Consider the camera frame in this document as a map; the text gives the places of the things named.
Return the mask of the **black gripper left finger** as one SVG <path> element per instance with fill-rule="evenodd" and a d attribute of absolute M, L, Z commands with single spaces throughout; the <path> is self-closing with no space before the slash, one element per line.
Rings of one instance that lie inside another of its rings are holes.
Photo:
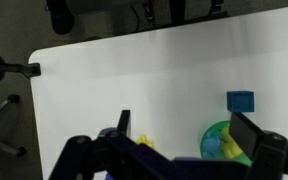
<path fill-rule="evenodd" d="M 128 135 L 129 132 L 129 123 L 130 123 L 130 115 L 131 111 L 130 110 L 123 110 L 121 112 L 117 130 L 123 134 L 123 135 Z"/>

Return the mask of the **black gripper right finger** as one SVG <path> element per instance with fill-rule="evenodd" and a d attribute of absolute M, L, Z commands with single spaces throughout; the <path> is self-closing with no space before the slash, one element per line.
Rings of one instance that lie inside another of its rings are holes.
<path fill-rule="evenodd" d="M 229 133 L 249 159 L 254 158 L 265 136 L 256 124 L 240 112 L 231 114 Z"/>

